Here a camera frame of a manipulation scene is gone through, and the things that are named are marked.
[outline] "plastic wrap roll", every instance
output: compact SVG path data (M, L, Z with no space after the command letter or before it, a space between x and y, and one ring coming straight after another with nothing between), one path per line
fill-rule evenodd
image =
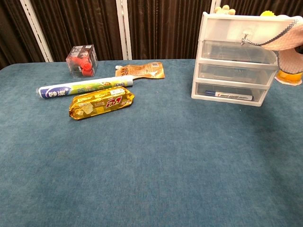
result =
M67 96L84 92L98 91L117 86L127 87L132 85L133 76L123 76L40 87L37 92L41 98L53 98L58 96Z

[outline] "teal felt surface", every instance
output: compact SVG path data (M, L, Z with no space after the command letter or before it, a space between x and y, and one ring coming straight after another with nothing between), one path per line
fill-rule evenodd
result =
M261 107L195 100L195 60L161 61L130 107L81 121L73 96L36 94L75 81L65 62L0 71L1 227L302 226L302 86L274 81Z

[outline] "blue label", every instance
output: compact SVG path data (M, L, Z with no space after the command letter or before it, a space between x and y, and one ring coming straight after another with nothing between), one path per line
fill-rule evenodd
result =
M51 89L40 89L42 98L52 98L57 96L66 96L71 92L70 87L54 87Z

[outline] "plastic drawer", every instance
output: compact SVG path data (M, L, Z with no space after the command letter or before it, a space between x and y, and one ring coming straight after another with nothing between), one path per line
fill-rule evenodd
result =
M196 84L196 93L194 98L211 100L218 102L235 103L242 105L261 106L268 90L242 88L242 87L228 87L212 84ZM219 97L214 96L213 93L222 93ZM233 96L243 97L252 96L252 100L241 100L236 98L227 98L227 96L234 94Z
M269 88L276 70L199 64L198 78L264 85Z
M276 55L260 46L224 41L203 41L201 57L272 65L276 62Z

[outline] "white plastic drawer organizer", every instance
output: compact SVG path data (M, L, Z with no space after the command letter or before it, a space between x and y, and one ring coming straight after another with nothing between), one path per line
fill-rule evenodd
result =
M260 46L293 19L203 13L192 98L261 106L278 71L276 55Z

